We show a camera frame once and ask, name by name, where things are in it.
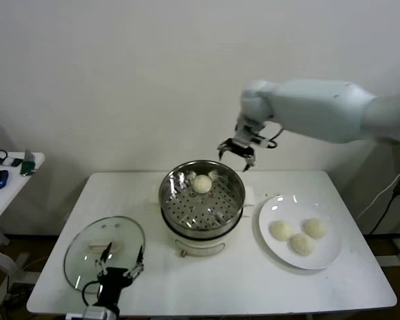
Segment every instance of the white robotic arm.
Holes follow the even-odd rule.
[[[284,130],[334,143],[384,138],[400,141],[400,95],[376,97],[358,85],[314,79],[286,83],[256,81],[241,95],[235,135],[218,146],[255,164],[250,144],[274,148],[259,133],[267,122]]]

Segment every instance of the glass lid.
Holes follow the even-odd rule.
[[[136,266],[139,250],[145,249],[145,235],[141,226],[127,217],[108,217],[88,225],[75,236],[64,258],[64,274],[68,283],[81,291],[86,283],[97,280],[95,261],[111,243],[105,267],[132,269]],[[95,293],[98,284],[88,286],[87,293]]]

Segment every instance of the white table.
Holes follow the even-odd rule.
[[[24,152],[9,152],[9,157],[14,158],[24,158]],[[35,168],[38,169],[45,160],[45,156],[42,153],[33,153],[35,158]],[[18,167],[6,167],[0,165],[0,170],[8,170],[9,178],[7,179],[7,184],[4,188],[0,189],[0,216],[7,208],[7,206],[12,202],[12,200],[17,196],[18,192],[23,188],[23,186],[30,180],[31,176],[23,177],[21,172],[21,165]],[[0,232],[0,245],[9,244],[8,238]],[[34,284],[38,278],[37,274],[34,273],[23,273],[20,268],[25,264],[28,259],[27,253],[22,253],[13,261],[10,257],[0,254],[0,269],[10,276],[9,285],[13,283],[32,283]],[[6,293],[6,280],[0,286],[0,304],[4,299]]]
[[[397,298],[352,216],[322,171],[241,173],[257,203],[276,194],[306,194],[332,206],[343,250],[327,269],[306,271],[278,259],[257,230],[259,205],[246,207],[228,246],[211,257],[179,256],[157,204],[149,201],[164,173],[93,174],[28,301],[33,313],[82,313],[80,292],[65,280],[63,258],[86,225],[113,215],[135,219],[146,236],[145,270],[123,290],[122,316],[263,315],[394,306]]]

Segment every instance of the white plate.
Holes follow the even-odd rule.
[[[282,260],[302,269],[323,269],[329,266],[342,249],[341,236],[332,223],[324,203],[317,203],[300,195],[280,195],[268,200],[259,213],[259,230],[268,247]],[[296,233],[303,233],[303,223],[310,218],[319,218],[328,224],[326,236],[315,240],[315,249],[307,257],[292,250],[288,241],[279,241],[271,234],[271,224],[276,220],[286,220]]]

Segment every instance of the steamed bun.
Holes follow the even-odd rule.
[[[212,180],[206,175],[198,175],[194,178],[193,189],[197,193],[207,193],[212,188]]]
[[[303,233],[294,235],[292,238],[290,238],[289,242],[292,246],[292,249],[300,255],[308,256],[314,251],[313,240]]]
[[[295,233],[292,225],[285,220],[274,221],[271,225],[271,233],[280,241],[287,241]]]
[[[304,222],[305,233],[314,239],[321,239],[327,234],[327,223],[323,220],[312,218]]]

